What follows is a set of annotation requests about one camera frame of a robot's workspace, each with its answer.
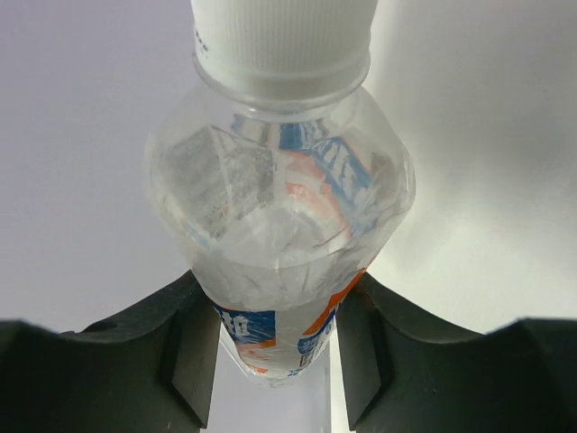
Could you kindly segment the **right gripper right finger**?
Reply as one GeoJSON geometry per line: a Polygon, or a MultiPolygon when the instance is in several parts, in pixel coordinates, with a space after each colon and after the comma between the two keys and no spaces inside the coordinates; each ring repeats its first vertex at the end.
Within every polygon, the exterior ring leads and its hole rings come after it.
{"type": "Polygon", "coordinates": [[[356,432],[573,432],[576,324],[524,318],[488,334],[441,319],[369,274],[336,315],[356,432]]]}

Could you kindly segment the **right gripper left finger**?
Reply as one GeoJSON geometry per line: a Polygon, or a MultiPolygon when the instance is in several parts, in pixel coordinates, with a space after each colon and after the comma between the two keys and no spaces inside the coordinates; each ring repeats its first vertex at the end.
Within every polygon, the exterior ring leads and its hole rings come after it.
{"type": "Polygon", "coordinates": [[[1,324],[4,432],[206,428],[220,322],[186,273],[80,332],[1,324]]]}

